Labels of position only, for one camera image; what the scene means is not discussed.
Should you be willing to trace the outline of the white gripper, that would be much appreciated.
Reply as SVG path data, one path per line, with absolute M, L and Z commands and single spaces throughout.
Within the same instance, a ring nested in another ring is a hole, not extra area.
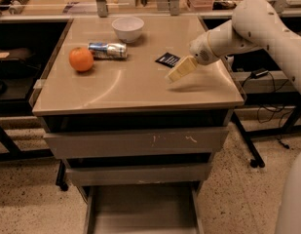
M 209 65 L 219 60 L 212 51 L 208 41 L 209 33 L 205 32 L 190 42 L 189 52 L 191 56 L 181 58 L 175 67 L 166 75 L 165 79 L 173 83 L 197 69 L 198 64 Z

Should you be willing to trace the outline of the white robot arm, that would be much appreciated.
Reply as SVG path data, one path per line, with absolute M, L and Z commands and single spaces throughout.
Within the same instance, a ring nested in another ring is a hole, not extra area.
M 301 95 L 301 36 L 288 29 L 266 0 L 243 0 L 232 18 L 190 43 L 190 56 L 181 58 L 166 79 L 175 82 L 199 64 L 263 49 Z M 301 234 L 301 152 L 285 181 L 275 234 Z

